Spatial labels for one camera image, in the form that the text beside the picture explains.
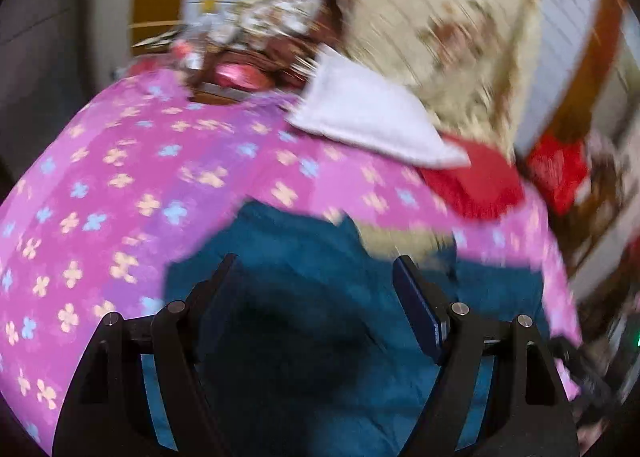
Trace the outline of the red pillow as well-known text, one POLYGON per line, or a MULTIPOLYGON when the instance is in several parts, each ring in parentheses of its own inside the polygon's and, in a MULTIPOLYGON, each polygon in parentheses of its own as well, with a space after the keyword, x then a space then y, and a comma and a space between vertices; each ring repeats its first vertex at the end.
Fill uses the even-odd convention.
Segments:
POLYGON ((446 134, 471 164, 463 168, 427 169, 418 173, 449 209, 468 220, 496 221, 525 201, 518 170, 495 148, 446 134))

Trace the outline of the pink floral bed sheet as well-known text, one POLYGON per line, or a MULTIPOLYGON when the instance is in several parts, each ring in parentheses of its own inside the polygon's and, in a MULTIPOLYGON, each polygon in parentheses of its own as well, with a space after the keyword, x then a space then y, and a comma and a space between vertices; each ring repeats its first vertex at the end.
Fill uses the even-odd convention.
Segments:
POLYGON ((544 275, 552 333, 579 341, 534 188, 495 222, 455 214, 410 166, 289 128, 286 98, 190 102, 175 73, 122 79, 81 108, 1 207, 1 392, 52 446, 70 379, 107 312, 153 313, 165 267, 254 198, 336 221, 452 232, 467 258, 544 275))

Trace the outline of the cream floral quilt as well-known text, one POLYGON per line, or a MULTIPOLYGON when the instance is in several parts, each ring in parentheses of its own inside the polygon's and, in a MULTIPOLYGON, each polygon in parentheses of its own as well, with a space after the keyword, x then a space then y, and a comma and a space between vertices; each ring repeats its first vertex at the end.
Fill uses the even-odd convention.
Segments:
POLYGON ((350 0, 338 49, 511 159, 539 42, 539 0, 350 0))

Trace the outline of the brown floral bedding pile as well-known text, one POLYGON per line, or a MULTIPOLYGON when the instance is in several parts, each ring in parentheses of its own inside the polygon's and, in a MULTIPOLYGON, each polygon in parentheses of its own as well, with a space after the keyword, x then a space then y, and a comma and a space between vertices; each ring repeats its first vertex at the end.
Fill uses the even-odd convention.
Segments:
POLYGON ((304 87, 321 45, 342 42, 348 0, 244 0, 136 44, 167 54, 186 85, 245 93, 304 87))

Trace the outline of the teal quilted down jacket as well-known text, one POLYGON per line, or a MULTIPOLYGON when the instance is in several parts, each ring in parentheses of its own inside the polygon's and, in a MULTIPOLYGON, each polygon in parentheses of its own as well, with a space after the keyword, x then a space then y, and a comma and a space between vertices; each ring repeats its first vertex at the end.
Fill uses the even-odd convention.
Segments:
POLYGON ((393 287, 349 218, 332 224, 257 201, 169 266, 185 298, 222 258, 240 292, 220 338, 201 331, 201 383, 235 456, 395 456, 430 395, 424 355, 393 287))

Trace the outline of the white pillow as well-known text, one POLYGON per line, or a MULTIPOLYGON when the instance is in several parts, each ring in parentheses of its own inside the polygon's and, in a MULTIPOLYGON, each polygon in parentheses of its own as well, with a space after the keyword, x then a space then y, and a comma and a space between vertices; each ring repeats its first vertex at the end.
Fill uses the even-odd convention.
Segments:
POLYGON ((418 168, 471 164, 463 148, 440 137, 416 96, 326 45, 319 47, 314 74, 286 121, 418 168))

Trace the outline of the red shopping bag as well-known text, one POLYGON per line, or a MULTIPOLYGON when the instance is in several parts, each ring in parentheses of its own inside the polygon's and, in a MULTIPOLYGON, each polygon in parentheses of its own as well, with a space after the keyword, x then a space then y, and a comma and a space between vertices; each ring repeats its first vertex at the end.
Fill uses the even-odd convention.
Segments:
POLYGON ((589 175, 585 143, 564 143, 549 134, 538 139, 525 165, 529 180, 557 216, 574 206, 576 191, 589 175))

